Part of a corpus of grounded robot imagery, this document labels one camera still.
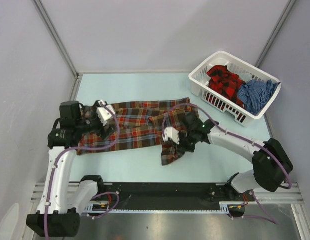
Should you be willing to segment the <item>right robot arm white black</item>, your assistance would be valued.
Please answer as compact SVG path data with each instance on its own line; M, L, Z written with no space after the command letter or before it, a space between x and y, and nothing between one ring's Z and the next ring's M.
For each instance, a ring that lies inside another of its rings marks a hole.
M281 143L270 138L267 141L254 141L241 135L222 130L219 123L208 119L202 122L194 112L189 112L182 120L185 132L179 132L177 149L194 152L199 142L225 148L248 160L253 169L234 174L225 184L225 194L237 201L247 191L263 188L276 192L282 188L294 166Z

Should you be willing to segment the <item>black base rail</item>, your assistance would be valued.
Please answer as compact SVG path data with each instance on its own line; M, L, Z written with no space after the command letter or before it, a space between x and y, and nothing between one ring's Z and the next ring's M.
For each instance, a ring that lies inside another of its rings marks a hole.
M150 183L108 182L102 187L105 196L95 201L108 202L120 211L210 211L220 202L253 202L249 191L236 193L223 183Z

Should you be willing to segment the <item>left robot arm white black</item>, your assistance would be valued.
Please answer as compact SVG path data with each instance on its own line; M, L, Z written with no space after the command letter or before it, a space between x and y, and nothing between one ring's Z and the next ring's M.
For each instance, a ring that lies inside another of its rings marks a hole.
M60 104L60 117L48 135L48 170L42 197L36 212L28 214L26 225L38 236L50 238L75 237L80 227L81 215L92 200L110 198L99 175L84 176L72 197L68 188L74 159L79 151L104 151L113 147L116 138L102 147L80 146L85 134L95 133L102 138L120 131L113 106L98 100L92 107L78 101Z

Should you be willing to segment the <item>right aluminium corner post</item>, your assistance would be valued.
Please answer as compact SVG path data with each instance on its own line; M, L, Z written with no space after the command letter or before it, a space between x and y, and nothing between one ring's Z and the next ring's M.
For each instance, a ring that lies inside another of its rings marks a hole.
M290 17L291 13L293 12L298 0L289 0L284 7L277 23L274 26L263 50L261 51L256 63L255 67L260 68L263 62L265 61L266 57L268 56L271 48L273 47L275 41L277 40L278 36L280 35L281 31L283 30L288 18Z

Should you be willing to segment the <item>blue checked shirt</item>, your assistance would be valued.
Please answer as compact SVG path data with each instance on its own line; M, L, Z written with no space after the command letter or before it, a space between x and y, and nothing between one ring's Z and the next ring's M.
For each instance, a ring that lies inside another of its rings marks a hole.
M265 82L252 79L239 88L237 98L246 111L256 116L272 98L279 85L280 83L273 83L271 80Z

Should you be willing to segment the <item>aluminium frame profile front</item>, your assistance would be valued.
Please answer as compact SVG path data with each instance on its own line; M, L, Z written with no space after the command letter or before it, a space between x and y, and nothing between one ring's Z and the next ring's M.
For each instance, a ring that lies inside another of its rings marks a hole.
M299 185L293 183L290 189L278 188L269 192L263 188L254 190L254 195L261 204L303 204L304 200Z

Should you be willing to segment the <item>aluminium corner post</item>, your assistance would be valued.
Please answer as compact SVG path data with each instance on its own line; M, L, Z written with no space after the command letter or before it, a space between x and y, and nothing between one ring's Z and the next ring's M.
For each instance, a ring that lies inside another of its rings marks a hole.
M75 79L77 79L79 76L79 73L76 70L76 67L75 67L75 65L74 65L74 63L73 63L73 61L72 61L72 59L71 59L63 41L62 41L58 31L56 30L56 27L55 27L51 17L49 16L49 13L46 10L43 2L41 0L32 0L31 2L34 4L40 18L42 19L46 29L48 30L48 33L52 37L52 40L53 40L54 44L56 45L57 50L59 51L61 57L65 61L68 69L70 70L73 77Z
M268 56L271 48L273 47L275 41L277 40L278 36L280 35L281 31L283 30L288 18L290 17L291 13L293 12L298 0L289 0L284 7L277 23L274 26L263 50L261 51L256 63L255 67L260 68L263 62L265 61L266 57Z

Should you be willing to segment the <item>red black checked shirt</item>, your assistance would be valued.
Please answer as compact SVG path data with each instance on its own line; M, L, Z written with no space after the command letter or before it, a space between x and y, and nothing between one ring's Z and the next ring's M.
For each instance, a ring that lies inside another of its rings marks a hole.
M244 103L238 98L238 92L246 82L239 75L230 72L225 65L216 65L206 74L210 77L208 84L210 89L238 106L244 107Z

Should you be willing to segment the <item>left aluminium corner post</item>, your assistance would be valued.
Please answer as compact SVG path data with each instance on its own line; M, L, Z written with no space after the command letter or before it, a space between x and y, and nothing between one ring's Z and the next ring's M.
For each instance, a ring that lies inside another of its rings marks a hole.
M79 76L79 73L76 70L76 67L75 67L75 65L74 65L74 63L73 63L73 61L72 61L72 59L71 59L63 41L62 41L58 31L56 30L56 27L55 27L51 17L49 16L49 13L46 10L43 2L41 0L32 0L31 2L34 4L40 18L42 19L46 29L48 30L48 33L52 37L52 40L53 40L54 44L56 45L57 50L59 51L61 57L65 61L68 69L70 70L73 77L75 79L77 79Z

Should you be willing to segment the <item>brown red plaid shirt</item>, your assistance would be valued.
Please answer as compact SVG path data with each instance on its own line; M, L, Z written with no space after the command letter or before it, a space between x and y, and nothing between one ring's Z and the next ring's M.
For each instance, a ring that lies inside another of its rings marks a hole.
M164 101L131 101L113 103L119 122L119 140L114 146L103 152L114 152L162 146L161 164L167 166L184 156L172 143L164 142L162 137L162 125L165 113L169 116L165 121L167 127L174 127L180 132L186 129L182 120L187 113L194 112L199 116L198 109L191 106L179 106L175 110L171 108L180 104L189 104L187 98Z

